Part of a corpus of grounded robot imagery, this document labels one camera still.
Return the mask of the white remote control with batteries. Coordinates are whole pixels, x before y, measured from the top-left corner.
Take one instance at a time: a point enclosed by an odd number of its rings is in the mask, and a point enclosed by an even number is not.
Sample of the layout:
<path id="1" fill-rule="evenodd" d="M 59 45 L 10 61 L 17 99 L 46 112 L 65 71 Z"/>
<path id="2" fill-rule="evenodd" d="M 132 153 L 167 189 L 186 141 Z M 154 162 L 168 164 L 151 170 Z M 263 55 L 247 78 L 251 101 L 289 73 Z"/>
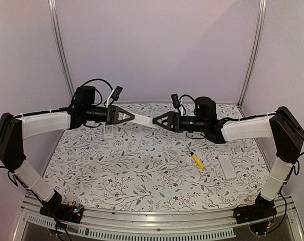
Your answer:
<path id="1" fill-rule="evenodd" d="M 149 128 L 153 128 L 153 129 L 159 128 L 159 126 L 153 124 L 153 118 L 144 116 L 144 115 L 140 115 L 140 114 L 136 114 L 136 113 L 134 114 L 134 119 L 131 120 L 131 122 L 142 125 L 142 126 L 146 126 Z"/>

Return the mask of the yellow handled screwdriver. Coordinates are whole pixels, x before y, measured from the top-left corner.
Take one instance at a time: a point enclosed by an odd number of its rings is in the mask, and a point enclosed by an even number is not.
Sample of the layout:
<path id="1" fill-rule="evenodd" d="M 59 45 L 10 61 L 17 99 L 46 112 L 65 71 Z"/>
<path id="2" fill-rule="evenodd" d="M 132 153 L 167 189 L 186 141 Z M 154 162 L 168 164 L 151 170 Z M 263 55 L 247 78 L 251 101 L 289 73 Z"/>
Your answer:
<path id="1" fill-rule="evenodd" d="M 192 157 L 192 159 L 194 160 L 196 166 L 199 169 L 204 170 L 205 166 L 204 166 L 203 162 L 197 157 L 197 155 L 190 149 L 188 149 L 188 153 Z"/>

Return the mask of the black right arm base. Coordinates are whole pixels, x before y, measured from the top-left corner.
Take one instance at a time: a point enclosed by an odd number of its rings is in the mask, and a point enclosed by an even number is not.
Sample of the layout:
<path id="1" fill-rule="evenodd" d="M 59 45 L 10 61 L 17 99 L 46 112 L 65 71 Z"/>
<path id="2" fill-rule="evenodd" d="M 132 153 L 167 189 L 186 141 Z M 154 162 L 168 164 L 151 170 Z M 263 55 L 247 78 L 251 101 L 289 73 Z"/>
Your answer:
<path id="1" fill-rule="evenodd" d="M 273 201 L 260 201 L 252 205 L 240 204 L 233 210 L 233 217 L 237 224 L 273 217 L 276 214 L 277 210 Z"/>

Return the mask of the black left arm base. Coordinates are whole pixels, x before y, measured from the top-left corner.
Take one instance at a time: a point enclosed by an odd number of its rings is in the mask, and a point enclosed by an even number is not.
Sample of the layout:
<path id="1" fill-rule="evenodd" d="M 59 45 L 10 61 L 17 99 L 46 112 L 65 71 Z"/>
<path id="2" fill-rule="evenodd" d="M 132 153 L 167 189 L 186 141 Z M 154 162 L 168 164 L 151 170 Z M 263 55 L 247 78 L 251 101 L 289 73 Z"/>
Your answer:
<path id="1" fill-rule="evenodd" d="M 42 204 L 40 214 L 62 221 L 80 223 L 83 216 L 83 208 L 84 206 L 81 203 L 76 203 L 75 201 L 63 203 L 59 199 L 52 199 Z"/>

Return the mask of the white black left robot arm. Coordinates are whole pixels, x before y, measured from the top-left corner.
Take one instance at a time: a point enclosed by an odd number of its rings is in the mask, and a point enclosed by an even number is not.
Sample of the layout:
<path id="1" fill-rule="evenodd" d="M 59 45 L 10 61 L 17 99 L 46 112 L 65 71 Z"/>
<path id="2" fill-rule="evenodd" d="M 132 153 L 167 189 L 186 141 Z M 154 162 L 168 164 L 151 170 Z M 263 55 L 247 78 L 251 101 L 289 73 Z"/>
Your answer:
<path id="1" fill-rule="evenodd" d="M 95 95 L 99 91 L 91 85 L 93 82 L 89 80 L 79 86 L 67 107 L 18 115 L 5 112 L 0 117 L 0 168 L 7 170 L 14 184 L 21 183 L 32 192 L 55 218 L 61 218 L 66 208 L 61 195 L 42 176 L 60 135 L 87 122 L 120 124 L 120 113 L 128 116 L 126 121 L 134 119 L 132 114 L 113 104 L 119 99 L 122 87 L 111 87 L 107 99 L 96 103 Z"/>

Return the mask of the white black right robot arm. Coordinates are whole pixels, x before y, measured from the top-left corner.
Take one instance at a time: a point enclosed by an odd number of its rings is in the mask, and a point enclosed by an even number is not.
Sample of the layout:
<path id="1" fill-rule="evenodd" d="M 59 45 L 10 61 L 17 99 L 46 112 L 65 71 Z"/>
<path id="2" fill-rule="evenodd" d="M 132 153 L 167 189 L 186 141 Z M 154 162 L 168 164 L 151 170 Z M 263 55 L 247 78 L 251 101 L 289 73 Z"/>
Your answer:
<path id="1" fill-rule="evenodd" d="M 217 118 L 216 103 L 209 97 L 194 100 L 194 115 L 169 111 L 153 118 L 152 123 L 172 132 L 200 132 L 215 144 L 234 140 L 273 138 L 276 159 L 263 189 L 251 207 L 251 215 L 261 219 L 304 154 L 304 130 L 285 106 L 276 111 L 244 118 Z"/>

